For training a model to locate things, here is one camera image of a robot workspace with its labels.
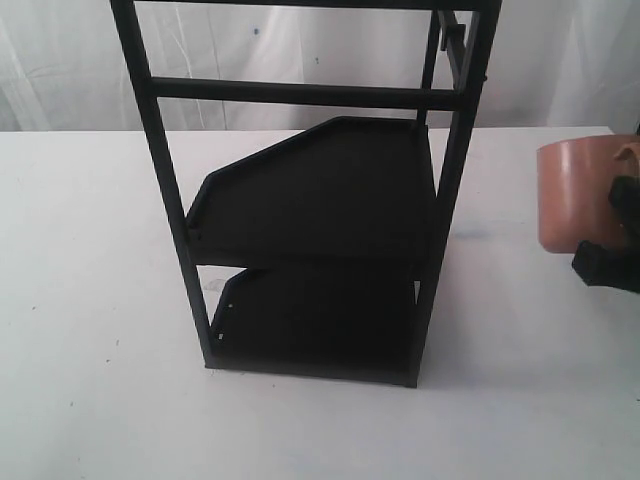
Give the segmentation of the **black metal shelf rack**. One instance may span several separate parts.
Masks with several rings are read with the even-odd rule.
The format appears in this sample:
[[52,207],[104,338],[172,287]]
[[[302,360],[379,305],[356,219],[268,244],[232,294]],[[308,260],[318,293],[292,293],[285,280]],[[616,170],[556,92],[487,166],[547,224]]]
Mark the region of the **black metal shelf rack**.
[[[111,11],[209,369],[417,385],[501,3],[430,15],[413,89],[158,77],[136,5]],[[412,111],[338,116],[211,172],[181,200],[159,100]]]

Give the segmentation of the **brown ceramic mug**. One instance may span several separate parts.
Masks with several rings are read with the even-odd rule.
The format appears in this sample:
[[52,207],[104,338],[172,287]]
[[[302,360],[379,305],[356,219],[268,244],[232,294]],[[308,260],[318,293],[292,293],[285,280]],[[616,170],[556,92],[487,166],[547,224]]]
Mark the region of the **brown ceramic mug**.
[[559,141],[537,151],[538,240],[550,253],[573,254],[582,241],[630,245],[609,203],[618,176],[639,176],[639,137],[608,134]]

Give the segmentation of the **white backdrop curtain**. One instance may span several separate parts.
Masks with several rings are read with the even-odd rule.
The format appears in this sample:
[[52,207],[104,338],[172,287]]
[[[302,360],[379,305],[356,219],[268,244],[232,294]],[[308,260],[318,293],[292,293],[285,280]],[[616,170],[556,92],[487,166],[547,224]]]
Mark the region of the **white backdrop curtain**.
[[[426,11],[140,3],[154,75],[415,88]],[[606,126],[639,121],[635,1],[506,1],[476,123]],[[1,5],[5,131],[136,130],[135,100],[105,1]]]

